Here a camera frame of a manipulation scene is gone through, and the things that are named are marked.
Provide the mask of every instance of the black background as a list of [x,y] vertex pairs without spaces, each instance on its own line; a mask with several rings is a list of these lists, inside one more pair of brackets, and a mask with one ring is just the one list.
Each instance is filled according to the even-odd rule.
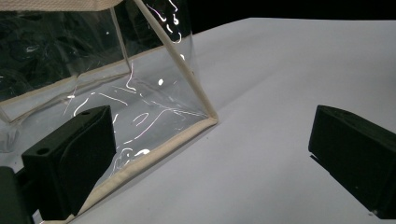
[[395,20],[391,1],[187,0],[194,34],[250,17],[316,20]]

